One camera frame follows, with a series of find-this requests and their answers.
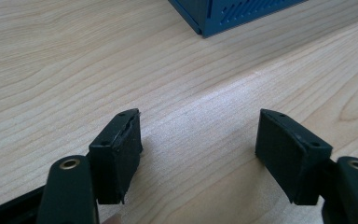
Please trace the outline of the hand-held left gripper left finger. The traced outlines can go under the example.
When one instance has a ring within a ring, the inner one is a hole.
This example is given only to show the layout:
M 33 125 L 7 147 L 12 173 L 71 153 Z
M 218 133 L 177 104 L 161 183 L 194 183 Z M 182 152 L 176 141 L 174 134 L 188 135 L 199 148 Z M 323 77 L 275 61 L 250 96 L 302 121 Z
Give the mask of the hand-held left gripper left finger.
M 142 151 L 139 109 L 115 115 L 89 145 L 88 159 L 98 204 L 124 203 Z

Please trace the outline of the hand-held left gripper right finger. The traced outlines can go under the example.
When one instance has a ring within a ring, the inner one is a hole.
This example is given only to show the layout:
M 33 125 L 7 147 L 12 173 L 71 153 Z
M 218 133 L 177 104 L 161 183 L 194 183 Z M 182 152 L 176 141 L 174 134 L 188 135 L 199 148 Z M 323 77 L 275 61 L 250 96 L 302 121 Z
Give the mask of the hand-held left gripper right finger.
M 255 155 L 260 159 L 291 203 L 315 205 L 321 167 L 332 147 L 289 116 L 260 110 Z

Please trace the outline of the blue plastic file rack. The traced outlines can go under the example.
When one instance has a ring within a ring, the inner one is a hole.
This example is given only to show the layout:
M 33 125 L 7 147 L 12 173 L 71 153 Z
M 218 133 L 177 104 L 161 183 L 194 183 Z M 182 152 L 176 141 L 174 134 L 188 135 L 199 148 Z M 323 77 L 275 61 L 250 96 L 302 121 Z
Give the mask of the blue plastic file rack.
M 196 34 L 209 37 L 306 0 L 168 0 Z

